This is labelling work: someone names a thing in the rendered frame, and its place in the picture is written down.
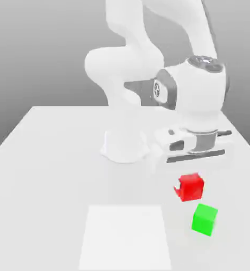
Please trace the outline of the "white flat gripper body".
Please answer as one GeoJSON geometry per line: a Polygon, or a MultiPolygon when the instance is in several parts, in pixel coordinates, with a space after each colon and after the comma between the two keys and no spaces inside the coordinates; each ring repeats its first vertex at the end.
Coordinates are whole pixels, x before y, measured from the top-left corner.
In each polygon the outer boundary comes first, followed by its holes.
{"type": "Polygon", "coordinates": [[[162,152],[155,151],[153,156],[153,167],[186,168],[196,166],[199,162],[206,162],[213,157],[225,156],[225,149],[216,149],[203,153],[190,153],[184,151],[162,152]]]}

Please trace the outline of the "small red cube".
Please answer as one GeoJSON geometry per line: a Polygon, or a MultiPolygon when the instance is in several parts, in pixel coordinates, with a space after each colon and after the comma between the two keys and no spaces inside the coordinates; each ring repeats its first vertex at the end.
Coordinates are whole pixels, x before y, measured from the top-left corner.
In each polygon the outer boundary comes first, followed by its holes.
{"type": "Polygon", "coordinates": [[[198,173],[181,175],[178,179],[179,188],[175,186],[174,191],[182,202],[199,200],[202,198],[204,180],[198,173]]]}

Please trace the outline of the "small green cube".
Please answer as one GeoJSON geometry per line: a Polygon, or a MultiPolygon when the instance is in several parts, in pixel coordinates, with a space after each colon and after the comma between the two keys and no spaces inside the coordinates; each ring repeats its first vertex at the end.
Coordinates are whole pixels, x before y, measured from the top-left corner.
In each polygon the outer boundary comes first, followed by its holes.
{"type": "Polygon", "coordinates": [[[217,213],[218,209],[214,207],[198,204],[193,214],[191,229],[210,237],[217,213]]]}

